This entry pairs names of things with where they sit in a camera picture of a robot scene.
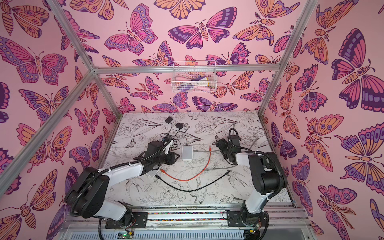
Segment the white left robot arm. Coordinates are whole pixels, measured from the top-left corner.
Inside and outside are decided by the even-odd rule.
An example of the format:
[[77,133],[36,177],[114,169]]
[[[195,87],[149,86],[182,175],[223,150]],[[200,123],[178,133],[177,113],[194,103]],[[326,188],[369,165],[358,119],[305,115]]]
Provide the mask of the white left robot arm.
[[172,144],[172,138],[152,141],[133,162],[105,169],[84,169],[65,196],[70,207],[69,215],[84,219],[110,219],[128,225],[133,219],[132,208],[127,203],[106,199],[107,190],[148,173],[155,175],[162,165],[173,165],[180,156],[171,152]]

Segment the white network switch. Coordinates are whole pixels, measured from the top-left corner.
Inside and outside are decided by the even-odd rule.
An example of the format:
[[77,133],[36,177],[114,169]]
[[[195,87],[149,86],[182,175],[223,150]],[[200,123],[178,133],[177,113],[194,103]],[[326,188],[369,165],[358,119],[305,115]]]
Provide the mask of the white network switch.
[[159,173],[160,170],[152,170],[152,171],[149,171],[147,173],[148,177],[150,178],[154,178],[158,173]]
[[190,162],[194,157],[194,148],[193,146],[183,146],[182,147],[182,160],[184,162]]

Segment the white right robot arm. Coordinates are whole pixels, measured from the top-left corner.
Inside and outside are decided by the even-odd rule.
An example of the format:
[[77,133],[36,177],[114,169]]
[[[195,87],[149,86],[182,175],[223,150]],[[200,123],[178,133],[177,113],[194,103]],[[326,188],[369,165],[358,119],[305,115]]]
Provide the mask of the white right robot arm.
[[269,222],[265,206],[287,187],[288,180],[275,153],[252,151],[242,147],[240,140],[238,131],[230,128],[228,138],[220,139],[216,147],[229,164],[250,169],[253,191],[240,210],[241,223],[259,228]]

